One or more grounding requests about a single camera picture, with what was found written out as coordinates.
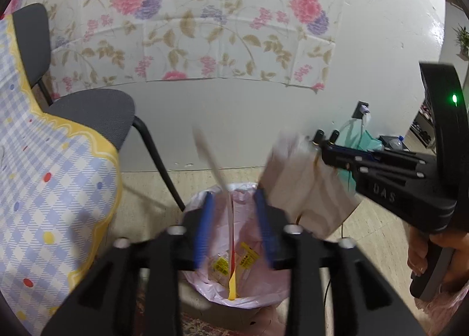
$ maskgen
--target potted plant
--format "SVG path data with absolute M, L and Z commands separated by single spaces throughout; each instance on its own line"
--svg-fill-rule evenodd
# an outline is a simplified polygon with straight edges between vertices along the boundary
M 469 57 L 468 50 L 469 50 L 469 32 L 466 31 L 466 27 L 459 26 L 456 31 L 456 42 L 461 47 L 461 54 L 465 57 Z

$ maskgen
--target human hand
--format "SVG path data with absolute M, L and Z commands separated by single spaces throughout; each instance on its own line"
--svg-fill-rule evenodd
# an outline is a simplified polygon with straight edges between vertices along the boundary
M 469 234 L 455 229 L 430 235 L 430 240 L 441 247 L 455 249 L 448 271 L 443 278 L 445 291 L 459 291 L 469 279 Z M 420 276 L 427 267 L 428 244 L 425 237 L 414 227 L 410 228 L 407 265 Z

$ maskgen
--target gray chair seat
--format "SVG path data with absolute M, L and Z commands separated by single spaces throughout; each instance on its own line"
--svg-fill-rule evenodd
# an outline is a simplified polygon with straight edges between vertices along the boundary
M 132 127 L 135 105 L 132 97 L 122 91 L 93 89 L 66 95 L 47 112 L 92 128 L 119 151 Z

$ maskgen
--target black handle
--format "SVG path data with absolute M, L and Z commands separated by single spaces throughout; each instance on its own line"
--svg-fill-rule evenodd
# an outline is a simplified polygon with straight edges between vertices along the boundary
M 429 302 L 433 299 L 448 270 L 454 249 L 440 247 L 428 240 L 428 267 L 420 277 L 412 273 L 410 293 L 414 298 Z

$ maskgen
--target black knob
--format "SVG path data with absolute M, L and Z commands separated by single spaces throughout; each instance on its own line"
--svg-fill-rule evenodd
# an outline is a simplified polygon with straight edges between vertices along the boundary
M 330 137 L 330 139 L 329 139 L 329 142 L 332 143 L 332 144 L 334 144 L 334 143 L 337 141 L 337 139 L 339 138 L 339 135 L 340 135 L 340 134 L 341 134 L 341 133 L 338 132 L 337 130 L 332 131 L 332 134 L 331 134 L 331 137 Z
M 324 139 L 324 131 L 317 130 L 313 138 L 313 144 L 315 146 L 318 146 L 323 141 L 323 139 Z

